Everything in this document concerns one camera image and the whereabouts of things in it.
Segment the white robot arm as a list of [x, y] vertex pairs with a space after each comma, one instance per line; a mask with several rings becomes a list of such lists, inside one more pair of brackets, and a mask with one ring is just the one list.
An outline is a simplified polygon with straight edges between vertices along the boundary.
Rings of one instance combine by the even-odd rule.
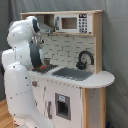
[[35, 16], [13, 22], [7, 36], [10, 49], [2, 51], [0, 55], [9, 113], [24, 120], [24, 124], [18, 128], [55, 128], [52, 121], [36, 107], [28, 73], [30, 69], [43, 64], [43, 51], [34, 41], [39, 31]]

